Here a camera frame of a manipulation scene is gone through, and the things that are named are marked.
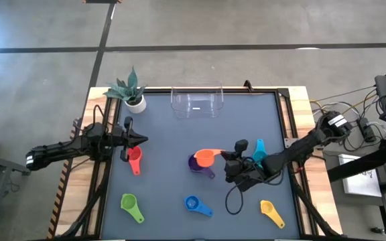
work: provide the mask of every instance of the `red measuring spoon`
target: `red measuring spoon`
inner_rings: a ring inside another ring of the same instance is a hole
[[[132,172],[134,175],[141,174],[141,168],[139,167],[139,161],[142,158],[142,150],[140,147],[136,146],[129,149],[129,164],[131,164]]]

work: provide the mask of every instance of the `green measuring cup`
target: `green measuring cup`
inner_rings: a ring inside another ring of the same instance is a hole
[[[142,224],[142,222],[144,222],[144,217],[142,216],[141,211],[139,211],[135,195],[130,193],[123,194],[121,198],[121,208],[131,214],[138,224]]]

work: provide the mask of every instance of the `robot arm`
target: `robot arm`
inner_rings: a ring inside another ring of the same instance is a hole
[[[128,161],[127,149],[148,140],[147,137],[135,133],[132,125],[132,118],[128,116],[124,123],[125,129],[114,126],[111,133],[108,133],[101,123],[93,123],[82,131],[83,135],[74,137],[71,141],[34,147],[26,154],[26,167],[37,171],[55,161],[83,155],[88,155],[92,161],[104,161],[111,157],[113,147],[118,146],[124,146],[121,158]]]
[[[242,152],[247,149],[247,140],[237,141],[235,152],[223,151],[221,155],[226,160],[224,170],[226,181],[235,182],[240,192],[247,191],[258,183],[269,183],[281,175],[283,168],[292,161],[302,165],[308,160],[317,145],[326,146],[332,142],[339,142],[347,138],[352,126],[336,111],[326,112],[304,138],[296,141],[284,151],[268,155],[260,160],[260,166],[250,161],[250,157],[242,157]],[[318,225],[327,236],[338,236],[325,222],[312,202],[307,198],[300,185],[297,183],[294,173],[290,173],[293,179],[293,189],[303,201],[308,211],[312,214]]]

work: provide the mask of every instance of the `wooden table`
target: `wooden table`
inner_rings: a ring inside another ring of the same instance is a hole
[[[154,87],[154,89],[162,89],[166,87]],[[288,86],[288,87],[255,87],[258,88],[287,88],[289,90],[290,102],[294,114],[294,120],[297,127],[298,137],[302,138],[308,134],[308,132],[314,128],[315,122],[312,116],[312,110],[309,103],[308,93],[304,86]],[[88,94],[86,108],[82,120],[82,128],[92,123],[93,107],[98,104],[103,110],[105,108],[106,96],[102,95],[107,91],[107,88],[91,88]],[[288,118],[287,103],[284,98],[281,98],[281,105],[283,111],[283,118],[287,129],[288,137],[292,137],[293,133],[290,129],[290,120]],[[115,105],[110,106],[110,118],[113,119]],[[96,114],[96,122],[102,121],[102,116]],[[322,156],[320,151],[316,151],[315,155]],[[82,161],[86,157],[78,157],[72,160],[71,165],[74,166]],[[73,221],[78,217],[83,207],[86,205],[90,181],[92,178],[92,170],[94,163],[87,161],[86,163],[78,166],[72,172],[68,171],[70,166],[69,161],[65,161],[64,168],[62,170],[60,184],[56,194],[54,202],[54,209],[48,229],[48,238],[54,235],[63,234],[71,226]],[[330,224],[330,226],[339,234],[342,233],[336,205],[330,186],[330,182],[327,176],[326,166],[323,160],[317,158],[310,158],[305,165],[306,176],[308,178],[308,185],[310,188],[310,194],[312,197],[312,203],[321,213],[322,217]],[[98,182],[101,180],[102,175],[99,175]],[[311,234],[311,228],[309,225],[308,212],[306,207],[301,202],[302,217],[304,221],[306,234]],[[96,203],[92,215],[90,225],[88,227],[89,232],[94,232],[94,226],[96,224],[98,202]]]

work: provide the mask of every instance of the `white plant pot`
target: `white plant pot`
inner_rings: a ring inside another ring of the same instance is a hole
[[[133,114],[138,114],[138,113],[141,113],[145,110],[145,107],[147,107],[147,103],[145,101],[145,97],[144,95],[142,96],[142,100],[140,103],[136,104],[136,105],[130,105],[130,104],[127,104],[127,102],[125,101],[125,104],[127,106],[127,109],[132,112]]]

